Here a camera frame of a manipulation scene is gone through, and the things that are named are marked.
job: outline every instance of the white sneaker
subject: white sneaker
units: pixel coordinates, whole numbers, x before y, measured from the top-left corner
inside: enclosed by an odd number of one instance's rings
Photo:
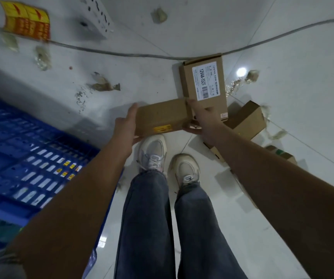
[[[199,165],[191,155],[175,155],[173,168],[180,188],[199,181]]]
[[[161,134],[145,138],[139,148],[138,160],[144,170],[156,169],[163,172],[167,146]]]

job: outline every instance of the cable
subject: cable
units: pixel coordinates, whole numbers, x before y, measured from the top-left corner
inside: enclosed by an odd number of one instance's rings
[[[257,43],[251,44],[251,45],[247,45],[247,46],[239,48],[239,49],[235,49],[235,50],[231,50],[231,51],[222,53],[222,55],[225,56],[225,55],[230,55],[230,54],[233,54],[233,53],[236,53],[236,52],[248,50],[250,48],[260,46],[260,45],[265,44],[265,43],[269,43],[271,41],[283,38],[283,37],[291,35],[293,33],[296,33],[296,32],[299,32],[299,31],[302,31],[302,30],[305,30],[305,29],[308,29],[308,28],[312,28],[314,26],[327,24],[327,23],[334,23],[334,18],[329,19],[329,20],[323,20],[321,22],[312,23],[312,24],[309,24],[309,25],[305,25],[303,27],[293,29],[291,31],[282,33],[278,36],[269,38],[267,40],[260,41],[260,42],[257,42]],[[14,34],[14,35],[17,36],[17,37],[34,40],[32,38],[29,38],[29,37],[24,37],[24,36],[16,35],[16,34]],[[61,46],[61,47],[65,47],[65,48],[69,48],[69,49],[73,49],[73,50],[85,51],[85,52],[90,52],[90,53],[99,53],[99,54],[112,55],[112,56],[128,57],[128,58],[157,58],[157,59],[168,59],[168,60],[191,60],[191,59],[197,59],[197,58],[202,57],[202,56],[199,56],[199,57],[172,57],[172,56],[152,55],[152,54],[118,53],[118,52],[97,50],[97,49],[91,49],[91,48],[85,48],[85,47],[78,47],[78,46],[73,46],[73,45],[68,45],[68,44],[56,42],[56,41],[53,41],[53,40],[49,40],[49,42],[51,44],[56,45],[56,46]]]

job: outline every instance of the blue jeans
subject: blue jeans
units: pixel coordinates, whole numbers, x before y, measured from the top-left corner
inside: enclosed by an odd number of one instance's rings
[[[198,182],[180,189],[175,213],[181,245],[179,279],[247,279]],[[157,170],[138,174],[123,207],[115,279],[175,278],[169,189]]]

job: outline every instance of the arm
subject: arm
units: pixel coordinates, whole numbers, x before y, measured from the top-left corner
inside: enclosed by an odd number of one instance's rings
[[[118,178],[132,152],[137,105],[117,118],[110,142],[7,247],[28,278],[81,278]]]
[[[216,146],[311,278],[334,278],[334,187],[244,140],[213,109],[190,101],[203,139]]]

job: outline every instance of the blue plastic crate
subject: blue plastic crate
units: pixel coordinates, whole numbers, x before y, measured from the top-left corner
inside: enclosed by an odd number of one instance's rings
[[[0,219],[26,225],[98,152],[0,101]]]

